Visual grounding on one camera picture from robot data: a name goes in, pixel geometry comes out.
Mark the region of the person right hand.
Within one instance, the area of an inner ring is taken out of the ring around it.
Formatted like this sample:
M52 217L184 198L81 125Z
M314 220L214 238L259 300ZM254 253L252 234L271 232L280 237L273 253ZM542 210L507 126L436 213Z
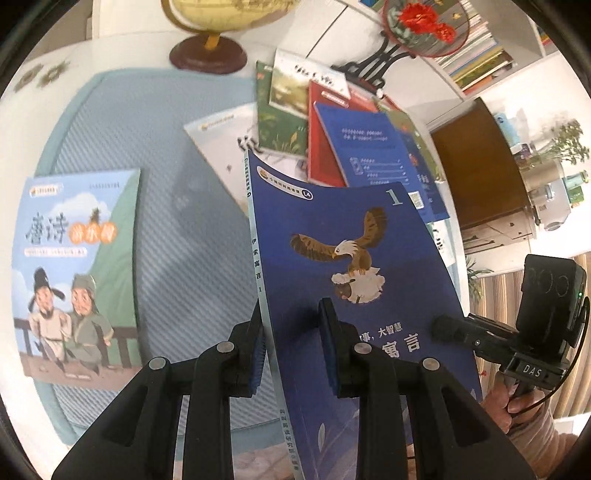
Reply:
M505 376L498 373L481 402L482 408L505 434L509 434L512 428L533 423L547 412L545 403L536 405L545 397L543 391L535 389L516 396L516 388L516 385L509 387Z

